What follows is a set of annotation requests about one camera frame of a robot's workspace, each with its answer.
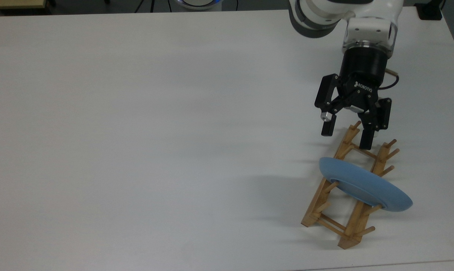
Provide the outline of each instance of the table surface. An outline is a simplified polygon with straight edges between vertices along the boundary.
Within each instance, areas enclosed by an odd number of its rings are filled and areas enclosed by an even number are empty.
[[[399,25],[374,146],[398,140],[385,178],[414,205],[342,250],[300,221],[318,159],[357,121],[341,112],[322,137],[313,106],[345,24],[308,39],[287,11],[0,17],[0,271],[454,260],[454,42],[414,8]],[[345,223],[354,201],[332,199]]]

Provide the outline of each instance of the cable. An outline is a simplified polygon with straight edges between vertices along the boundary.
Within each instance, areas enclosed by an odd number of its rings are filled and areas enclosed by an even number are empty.
[[[395,77],[396,77],[396,81],[394,81],[394,83],[388,85],[387,87],[380,87],[380,88],[378,88],[378,90],[388,89],[388,88],[392,88],[393,86],[395,86],[399,82],[399,75],[396,75]]]
[[[141,0],[141,1],[140,1],[140,3],[139,3],[139,5],[138,5],[137,9],[135,10],[135,13],[140,9],[140,6],[141,6],[141,4],[143,4],[143,1],[144,1],[144,0]]]

